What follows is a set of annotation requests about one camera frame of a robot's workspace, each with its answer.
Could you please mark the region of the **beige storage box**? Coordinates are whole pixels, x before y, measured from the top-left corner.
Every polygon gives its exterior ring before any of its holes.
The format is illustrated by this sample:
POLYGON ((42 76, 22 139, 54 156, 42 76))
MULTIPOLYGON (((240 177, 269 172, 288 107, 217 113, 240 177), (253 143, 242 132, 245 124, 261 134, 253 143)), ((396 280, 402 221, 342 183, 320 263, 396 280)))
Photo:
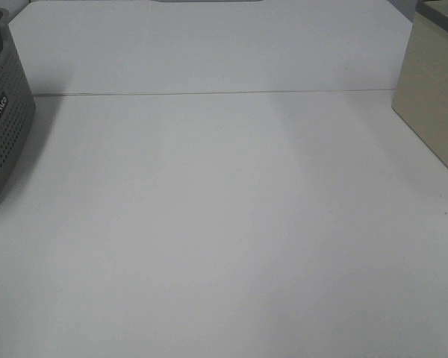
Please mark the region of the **beige storage box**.
POLYGON ((393 110, 448 168, 448 1, 418 1, 393 110))

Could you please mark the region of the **grey perforated plastic basket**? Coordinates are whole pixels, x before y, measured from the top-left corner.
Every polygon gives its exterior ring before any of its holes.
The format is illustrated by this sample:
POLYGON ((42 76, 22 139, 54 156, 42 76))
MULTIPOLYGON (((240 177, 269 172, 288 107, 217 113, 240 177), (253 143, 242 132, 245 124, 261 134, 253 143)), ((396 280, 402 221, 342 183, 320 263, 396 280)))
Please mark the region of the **grey perforated plastic basket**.
POLYGON ((0 8, 0 194, 27 141, 36 104, 12 34, 0 8))

